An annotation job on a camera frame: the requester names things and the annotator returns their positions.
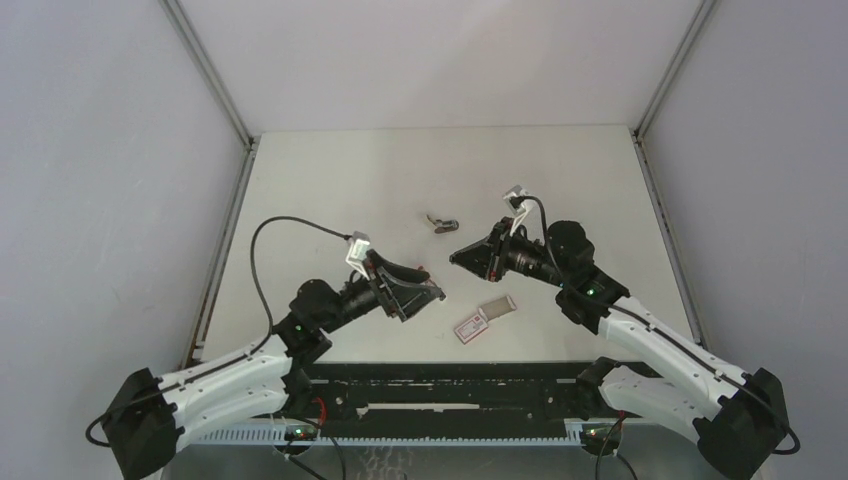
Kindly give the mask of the staple box tray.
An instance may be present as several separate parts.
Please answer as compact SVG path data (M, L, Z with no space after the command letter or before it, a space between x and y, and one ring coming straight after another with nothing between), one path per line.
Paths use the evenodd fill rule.
M488 301L478 307L478 314L486 321L492 321L517 310L517 305L510 295L503 295Z

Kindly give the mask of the red white staple box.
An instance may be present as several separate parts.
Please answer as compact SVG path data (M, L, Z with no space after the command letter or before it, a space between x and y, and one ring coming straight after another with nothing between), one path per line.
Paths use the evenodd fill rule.
M488 318L482 312L477 312L457 324L453 332L462 344L468 344L488 328Z

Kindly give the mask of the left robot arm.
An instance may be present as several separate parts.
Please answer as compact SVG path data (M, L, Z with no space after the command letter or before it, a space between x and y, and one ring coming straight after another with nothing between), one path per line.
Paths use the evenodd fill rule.
M198 439L251 417L305 414L313 394L304 368L332 346L329 334L380 309L407 321L446 295L430 274L365 255L364 276L334 290L303 283L267 336L215 360L154 375L130 374L99 420L125 479L144 479Z

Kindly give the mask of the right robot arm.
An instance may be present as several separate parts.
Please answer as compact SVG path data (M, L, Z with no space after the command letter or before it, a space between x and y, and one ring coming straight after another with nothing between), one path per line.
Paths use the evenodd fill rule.
M694 443L727 479L752 478L791 438L782 382L765 368L748 372L678 334L654 316L594 261L582 225L560 220L531 240L505 217L483 239L449 261L475 276L500 281L507 272L559 287L562 314L593 335L634 354L656 372L649 378L607 357L579 377L578 402L592 416L610 409L634 414Z

